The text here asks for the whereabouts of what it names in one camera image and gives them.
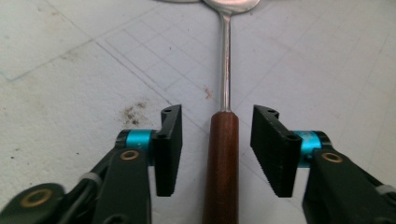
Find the metal spoon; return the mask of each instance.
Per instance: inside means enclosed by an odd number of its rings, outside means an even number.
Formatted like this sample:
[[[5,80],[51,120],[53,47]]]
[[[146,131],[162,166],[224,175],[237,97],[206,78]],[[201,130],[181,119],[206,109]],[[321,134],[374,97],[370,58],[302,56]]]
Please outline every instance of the metal spoon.
[[[204,0],[222,21],[220,112],[210,124],[203,224],[238,223],[238,117],[230,107],[231,16],[247,12],[260,0]]]
[[[221,60],[221,110],[231,111],[230,108],[230,43],[231,16],[253,9],[260,0],[204,0],[220,15],[222,21],[222,60]]]

